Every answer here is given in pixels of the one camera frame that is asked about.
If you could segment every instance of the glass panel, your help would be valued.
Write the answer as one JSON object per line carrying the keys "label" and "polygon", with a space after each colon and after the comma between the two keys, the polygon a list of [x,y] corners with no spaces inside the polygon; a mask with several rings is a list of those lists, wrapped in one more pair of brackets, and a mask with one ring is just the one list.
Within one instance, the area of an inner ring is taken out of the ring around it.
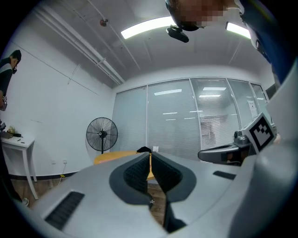
{"label": "glass panel", "polygon": [[148,147],[198,160],[199,123],[189,81],[148,87]]}
{"label": "glass panel", "polygon": [[266,110],[266,105],[267,105],[267,100],[265,97],[265,94],[262,90],[262,87],[259,85],[251,84],[253,90],[255,91],[256,97],[257,97],[257,102],[259,104],[260,110],[262,113],[264,113],[265,117],[268,119],[269,123],[272,123],[271,121],[271,116]]}
{"label": "glass panel", "polygon": [[233,143],[239,130],[234,100],[225,79],[192,79],[200,113],[202,149]]}
{"label": "glass panel", "polygon": [[146,145],[146,88],[116,95],[113,122],[118,139],[111,151],[136,151]]}
{"label": "glass panel", "polygon": [[242,128],[247,126],[260,112],[248,82],[228,80],[238,104]]}

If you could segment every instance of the horizontal blinds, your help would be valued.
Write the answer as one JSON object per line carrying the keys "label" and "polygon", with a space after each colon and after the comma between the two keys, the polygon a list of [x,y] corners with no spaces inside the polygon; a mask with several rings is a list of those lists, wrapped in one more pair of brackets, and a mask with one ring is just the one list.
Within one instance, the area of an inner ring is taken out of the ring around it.
{"label": "horizontal blinds", "polygon": [[148,87],[148,147],[186,159],[200,151],[196,104],[189,81]]}
{"label": "horizontal blinds", "polygon": [[260,112],[248,82],[228,79],[238,104],[242,128],[247,126]]}
{"label": "horizontal blinds", "polygon": [[192,79],[200,115],[202,150],[233,143],[239,130],[235,104],[224,79]]}
{"label": "horizontal blinds", "polygon": [[260,106],[260,110],[262,113],[264,113],[265,117],[268,119],[269,123],[271,123],[271,116],[269,115],[266,106],[267,106],[267,100],[265,97],[265,94],[262,90],[262,87],[259,85],[251,84],[253,90],[255,91],[257,102]]}
{"label": "horizontal blinds", "polygon": [[111,151],[136,151],[146,145],[146,98],[145,87],[116,95],[113,122],[118,139]]}

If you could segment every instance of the yellow table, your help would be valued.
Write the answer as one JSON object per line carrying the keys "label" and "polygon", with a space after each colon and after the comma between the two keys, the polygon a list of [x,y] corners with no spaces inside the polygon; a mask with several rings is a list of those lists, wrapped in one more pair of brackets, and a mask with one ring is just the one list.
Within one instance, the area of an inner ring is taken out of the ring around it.
{"label": "yellow table", "polygon": [[[116,151],[116,152],[104,153],[104,154],[97,156],[94,159],[94,164],[97,165],[97,164],[105,163],[110,160],[120,159],[123,156],[128,156],[128,155],[133,155],[133,154],[136,154],[136,151]],[[147,180],[151,180],[151,179],[154,179],[154,175],[151,170],[151,154],[150,154],[150,173],[147,177]]]}

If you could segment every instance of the baseboard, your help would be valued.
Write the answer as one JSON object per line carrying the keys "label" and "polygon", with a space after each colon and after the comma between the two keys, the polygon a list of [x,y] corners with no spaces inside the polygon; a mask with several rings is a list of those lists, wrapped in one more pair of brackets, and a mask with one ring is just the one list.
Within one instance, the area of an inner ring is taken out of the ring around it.
{"label": "baseboard", "polygon": [[[66,173],[64,174],[65,177],[70,177],[73,174],[75,174],[76,172],[73,173]],[[21,176],[21,175],[13,175],[10,174],[9,175],[10,179],[15,179],[15,180],[27,180],[26,176]],[[46,176],[36,176],[37,180],[49,180],[49,179],[60,179],[60,175],[46,175]]]}

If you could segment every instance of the white ceiling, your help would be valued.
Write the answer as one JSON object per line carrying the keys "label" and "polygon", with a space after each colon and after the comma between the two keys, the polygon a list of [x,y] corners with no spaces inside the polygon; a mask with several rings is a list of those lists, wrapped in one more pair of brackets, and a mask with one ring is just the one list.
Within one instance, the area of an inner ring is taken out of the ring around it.
{"label": "white ceiling", "polygon": [[[166,27],[151,30],[126,40],[121,35],[121,31],[135,24],[169,16],[164,0],[92,0],[92,3],[109,20],[107,27],[100,26],[99,21],[102,16],[87,0],[48,1],[48,4],[66,22],[107,58],[108,63],[125,80],[128,79],[128,75],[131,76],[129,72],[141,73],[150,67],[155,67],[156,64],[159,67],[163,67],[163,64],[179,66],[181,61],[187,58],[197,58],[200,64],[212,64],[213,61],[218,63],[218,56],[220,56],[225,59],[223,64],[245,65],[246,68],[251,68],[257,73],[265,63],[249,39],[225,30],[227,21],[238,25],[242,24],[237,9],[226,12],[226,15],[215,25],[195,32],[185,32],[190,41],[183,43],[169,37]],[[119,60],[87,27],[86,23],[74,13],[73,9],[106,41]]]}

